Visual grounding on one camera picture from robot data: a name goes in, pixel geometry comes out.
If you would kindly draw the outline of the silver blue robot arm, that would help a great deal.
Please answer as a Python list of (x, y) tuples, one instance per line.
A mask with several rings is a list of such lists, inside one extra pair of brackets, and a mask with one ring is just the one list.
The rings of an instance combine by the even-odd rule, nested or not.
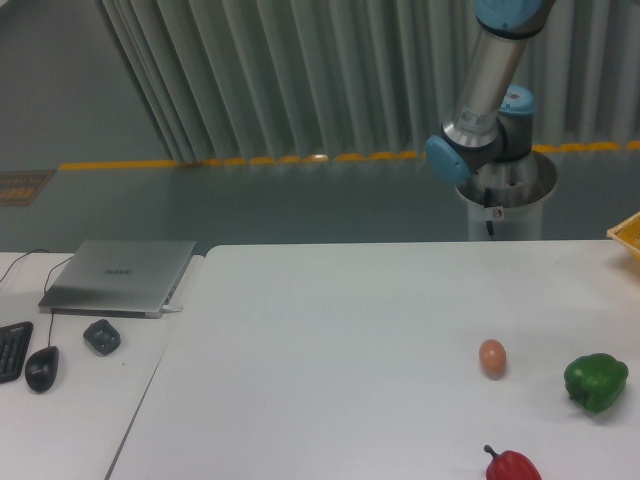
[(462, 184), (493, 162), (519, 160), (531, 151), (534, 101), (511, 87), (527, 41), (540, 33), (552, 1), (476, 1), (480, 25), (464, 86), (441, 131), (425, 144), (436, 173)]

